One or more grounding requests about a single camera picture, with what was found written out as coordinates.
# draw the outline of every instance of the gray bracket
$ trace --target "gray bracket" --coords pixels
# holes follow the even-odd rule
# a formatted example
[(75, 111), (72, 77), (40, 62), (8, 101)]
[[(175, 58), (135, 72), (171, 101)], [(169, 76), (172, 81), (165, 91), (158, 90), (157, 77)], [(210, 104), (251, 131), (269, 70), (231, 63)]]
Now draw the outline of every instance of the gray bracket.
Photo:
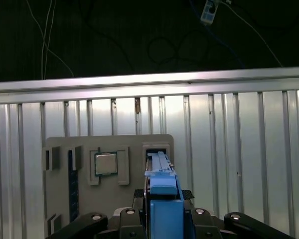
[[(47, 139), (42, 151), (46, 236), (68, 225), (73, 215), (100, 211), (111, 217), (115, 209), (131, 206), (134, 190), (144, 187), (150, 149), (165, 150), (173, 163), (173, 138), (168, 134)], [(103, 153), (112, 156), (109, 162), (100, 158), (98, 174), (96, 157)]]
[(44, 147), (42, 150), (43, 169), (52, 171), (60, 166), (60, 147)]

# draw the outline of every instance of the aluminum rail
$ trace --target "aluminum rail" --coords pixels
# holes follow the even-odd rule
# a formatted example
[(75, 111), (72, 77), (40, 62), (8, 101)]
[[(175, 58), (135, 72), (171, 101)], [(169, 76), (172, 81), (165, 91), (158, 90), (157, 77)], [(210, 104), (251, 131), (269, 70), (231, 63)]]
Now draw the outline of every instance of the aluminum rail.
[(299, 67), (3, 82), (0, 93), (272, 78), (299, 78)]

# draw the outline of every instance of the cable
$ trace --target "cable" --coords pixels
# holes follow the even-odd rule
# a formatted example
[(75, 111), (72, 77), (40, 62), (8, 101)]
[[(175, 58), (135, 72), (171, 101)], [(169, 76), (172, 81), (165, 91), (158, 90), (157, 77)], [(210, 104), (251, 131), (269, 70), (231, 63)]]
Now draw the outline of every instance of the cable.
[(258, 27), (258, 28), (263, 28), (263, 29), (266, 29), (266, 30), (276, 30), (276, 31), (285, 31), (285, 30), (288, 30), (290, 28), (293, 28), (298, 22), (299, 22), (299, 11), (294, 19), (294, 21), (291, 23), (291, 25), (289, 26), (285, 26), (285, 27), (280, 27), (280, 26), (265, 26), (265, 25), (261, 25), (257, 22), (256, 19), (253, 18), (253, 16), (247, 12), (243, 7), (237, 5), (236, 3), (232, 3), (231, 6), (235, 6), (239, 9), (241, 9), (249, 18), (250, 20), (253, 22), (254, 26)]
[[(113, 42), (114, 45), (116, 45), (119, 50), (122, 52), (127, 64), (129, 65), (130, 69), (132, 71), (134, 71), (134, 67), (133, 65), (131, 64), (130, 60), (129, 60), (129, 57), (127, 55), (127, 53), (125, 52), (125, 50), (123, 49), (123, 47), (111, 36), (109, 35), (106, 35), (100, 31), (98, 31), (97, 29), (95, 29), (87, 20), (87, 18), (84, 17), (83, 15), (83, 12), (82, 12), (82, 6), (81, 6), (81, 0), (78, 0), (78, 4), (79, 4), (79, 10), (80, 10), (80, 14), (81, 14), (81, 18), (82, 18), (82, 21), (88, 26), (88, 28), (90, 28), (91, 31), (93, 31), (96, 35), (99, 35), (105, 39), (108, 39), (109, 41)], [(91, 3), (90, 3), (90, 8), (89, 8), (89, 13), (88, 14), (91, 14), (91, 6), (93, 6)]]
[(63, 65), (71, 72), (71, 75), (72, 75), (72, 77), (74, 77), (74, 74), (73, 74), (73, 72), (72, 72), (72, 70), (71, 70), (71, 68), (58, 56), (58, 55), (56, 55), (53, 51), (51, 51), (50, 49), (49, 49), (49, 47), (47, 46), (47, 44), (46, 44), (46, 42), (45, 42), (45, 39), (44, 39), (44, 35), (43, 35), (43, 32), (42, 32), (42, 29), (41, 29), (41, 26), (40, 26), (40, 24), (39, 24), (39, 22), (36, 20), (36, 18), (34, 17), (34, 15), (33, 15), (33, 12), (32, 12), (32, 9), (31, 9), (31, 6), (30, 6), (30, 3), (29, 3), (29, 1), (28, 0), (25, 0), (26, 1), (26, 3), (27, 3), (27, 5), (28, 5), (28, 8), (29, 8), (29, 11), (30, 11), (30, 14), (31, 14), (31, 16), (32, 16), (32, 18), (33, 18), (33, 20), (35, 21), (35, 23), (38, 25), (38, 27), (39, 27), (39, 30), (40, 30), (40, 33), (41, 33), (41, 36), (42, 36), (42, 39), (43, 39), (43, 43), (44, 43), (44, 45), (45, 45), (45, 47), (46, 47), (46, 49), (53, 55), (53, 56), (55, 56), (59, 61), (61, 61), (62, 63), (63, 63)]
[[(54, 11), (55, 11), (55, 7), (56, 7), (56, 1), (54, 2), (54, 7), (53, 7), (53, 11), (52, 11), (52, 22), (51, 22), (51, 27), (50, 27), (50, 33), (49, 33), (49, 40), (48, 40), (48, 47), (50, 47), (50, 40), (51, 40), (51, 32), (52, 32), (52, 27), (53, 27), (53, 22), (54, 22)], [(48, 52), (45, 52), (45, 66), (44, 66), (44, 79), (46, 79), (46, 65), (47, 65), (47, 61), (48, 61)]]
[[(48, 27), (50, 11), (51, 11), (51, 8), (52, 8), (52, 1), (53, 0), (50, 1), (48, 14), (46, 16), (45, 29), (44, 29), (44, 35), (43, 35), (44, 39), (45, 39), (45, 36), (46, 36), (46, 30), (47, 30), (47, 27)], [(42, 51), (41, 51), (41, 79), (42, 80), (44, 80), (44, 76), (43, 76), (43, 52), (44, 52), (44, 42), (42, 43)]]
[(267, 46), (268, 50), (271, 52), (271, 54), (273, 55), (273, 57), (275, 58), (275, 60), (278, 62), (278, 64), (283, 67), (283, 65), (281, 64), (281, 62), (279, 61), (279, 59), (277, 58), (277, 56), (274, 54), (274, 52), (271, 50), (271, 48), (269, 47), (269, 45), (266, 43), (265, 39), (260, 35), (260, 33), (253, 27), (251, 26), (246, 20), (244, 20), (240, 15), (238, 15), (231, 7), (230, 5), (222, 2), (223, 5), (227, 6), (237, 17), (239, 17), (244, 23), (246, 23), (248, 26), (250, 26), (253, 31), (260, 37), (260, 39), (264, 42), (264, 44)]
[[(192, 1), (192, 0), (189, 0), (189, 2), (190, 2), (190, 5), (191, 5), (192, 9), (194, 10), (194, 12), (195, 12), (197, 18), (198, 18), (199, 21), (201, 22), (201, 20), (200, 20), (200, 14), (199, 14), (199, 12), (197, 11), (196, 7), (194, 6), (193, 1)], [(212, 37), (214, 37), (214, 39), (215, 39), (216, 41), (218, 41), (221, 45), (223, 45), (223, 46), (225, 46), (226, 48), (228, 48), (228, 49), (230, 50), (230, 52), (231, 52), (234, 56), (236, 56), (236, 59), (237, 59), (237, 61), (240, 63), (240, 65), (241, 65), (242, 68), (246, 68), (245, 64), (244, 64), (244, 63), (242, 62), (242, 60), (239, 58), (239, 56), (237, 55), (237, 53), (236, 53), (236, 52), (235, 52), (229, 45), (227, 45), (223, 40), (221, 40), (221, 39), (220, 39), (215, 33), (213, 33), (213, 31), (212, 31), (209, 27), (207, 27), (205, 24), (203, 24), (203, 26), (204, 26), (205, 29), (208, 31), (208, 33), (209, 33)]]

